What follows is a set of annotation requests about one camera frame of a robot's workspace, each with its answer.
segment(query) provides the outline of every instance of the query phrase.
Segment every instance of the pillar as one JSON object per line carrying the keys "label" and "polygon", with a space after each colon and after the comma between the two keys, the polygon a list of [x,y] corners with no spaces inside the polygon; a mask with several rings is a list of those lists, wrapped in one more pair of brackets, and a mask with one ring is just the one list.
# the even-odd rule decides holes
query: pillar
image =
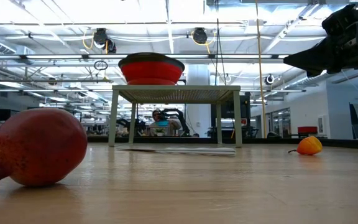
{"label": "pillar", "polygon": [[[209,85],[210,75],[208,65],[188,65],[186,85]],[[186,113],[190,134],[196,132],[201,138],[206,138],[208,128],[211,127],[211,105],[188,104]]]}

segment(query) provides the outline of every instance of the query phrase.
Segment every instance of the red object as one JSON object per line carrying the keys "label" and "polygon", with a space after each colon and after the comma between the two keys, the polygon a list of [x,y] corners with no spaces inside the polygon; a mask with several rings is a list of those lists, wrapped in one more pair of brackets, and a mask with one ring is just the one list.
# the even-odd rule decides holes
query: red object
{"label": "red object", "polygon": [[156,53],[130,54],[118,63],[129,85],[174,85],[185,65]]}
{"label": "red object", "polygon": [[306,133],[306,134],[317,134],[317,127],[298,127],[298,134]]}
{"label": "red object", "polygon": [[135,62],[121,67],[130,85],[174,85],[182,70],[165,62]]}
{"label": "red object", "polygon": [[61,109],[22,111],[0,127],[0,180],[52,185],[85,157],[87,138],[81,123]]}

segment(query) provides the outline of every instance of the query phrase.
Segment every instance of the white table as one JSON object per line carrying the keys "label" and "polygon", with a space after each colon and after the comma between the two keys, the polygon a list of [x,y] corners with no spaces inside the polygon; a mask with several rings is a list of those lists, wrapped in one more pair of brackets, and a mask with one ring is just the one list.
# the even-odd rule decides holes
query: white table
{"label": "white table", "polygon": [[234,127],[236,129],[236,147],[242,146],[240,86],[208,86],[208,85],[116,85],[112,86],[111,119],[109,146],[116,140],[116,121],[118,96],[132,103],[129,143],[134,142],[135,114],[138,103],[186,103],[216,104],[218,144],[222,144],[221,103],[232,98],[234,100]]}

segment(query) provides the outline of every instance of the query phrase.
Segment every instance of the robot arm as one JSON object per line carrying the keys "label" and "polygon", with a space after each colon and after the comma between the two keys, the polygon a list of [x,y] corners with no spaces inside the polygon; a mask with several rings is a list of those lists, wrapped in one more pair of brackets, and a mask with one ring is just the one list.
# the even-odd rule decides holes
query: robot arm
{"label": "robot arm", "polygon": [[307,71],[308,77],[358,69],[358,7],[350,4],[322,23],[327,37],[309,50],[284,58],[284,63]]}
{"label": "robot arm", "polygon": [[188,128],[188,126],[186,125],[186,121],[185,121],[185,117],[183,116],[183,112],[178,110],[178,109],[164,109],[163,111],[161,111],[161,113],[163,114],[164,117],[169,117],[169,112],[176,112],[178,119],[180,121],[181,127],[183,129],[184,135],[189,135],[190,134],[190,130]]}

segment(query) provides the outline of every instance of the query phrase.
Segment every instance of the table leg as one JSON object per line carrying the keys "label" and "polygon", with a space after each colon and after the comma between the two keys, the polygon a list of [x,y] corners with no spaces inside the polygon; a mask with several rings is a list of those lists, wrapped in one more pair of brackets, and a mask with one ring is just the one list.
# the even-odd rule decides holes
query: table leg
{"label": "table leg", "polygon": [[216,135],[218,136],[218,144],[222,144],[222,111],[220,103],[216,105]]}
{"label": "table leg", "polygon": [[234,128],[236,129],[236,147],[241,147],[242,129],[241,129],[240,91],[233,91],[233,100],[234,100]]}
{"label": "table leg", "polygon": [[129,144],[134,143],[135,137],[135,123],[136,123],[136,104],[132,102],[132,111],[131,111],[131,125],[129,126]]}
{"label": "table leg", "polygon": [[119,90],[113,90],[112,99],[111,99],[110,130],[109,130],[110,147],[114,147],[114,143],[116,142],[118,96],[119,96]]}

